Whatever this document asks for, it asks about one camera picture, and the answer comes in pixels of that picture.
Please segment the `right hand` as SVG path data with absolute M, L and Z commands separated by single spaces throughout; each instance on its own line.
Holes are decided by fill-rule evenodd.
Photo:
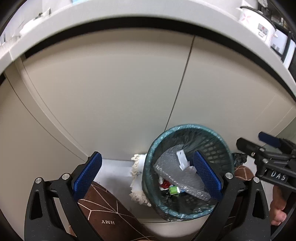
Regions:
M 270 204 L 269 216 L 271 225 L 279 226 L 287 217 L 283 211 L 287 202 L 283 198 L 282 191 L 278 186 L 273 187 L 273 200 Z

